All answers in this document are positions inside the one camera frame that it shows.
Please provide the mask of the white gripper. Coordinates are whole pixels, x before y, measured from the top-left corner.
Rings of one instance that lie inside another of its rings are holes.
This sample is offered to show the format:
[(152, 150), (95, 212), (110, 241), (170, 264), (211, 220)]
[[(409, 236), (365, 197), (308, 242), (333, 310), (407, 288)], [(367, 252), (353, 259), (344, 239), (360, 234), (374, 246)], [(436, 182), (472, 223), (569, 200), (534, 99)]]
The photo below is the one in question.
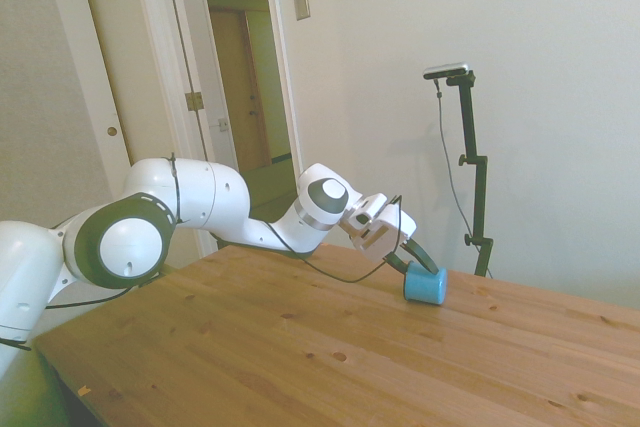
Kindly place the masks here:
[(405, 275), (408, 264), (393, 251), (405, 242), (405, 250), (431, 274), (436, 263), (415, 240), (415, 221), (402, 210), (400, 195), (388, 199), (384, 194), (360, 198), (344, 214), (344, 230), (354, 247), (372, 262), (382, 261)]

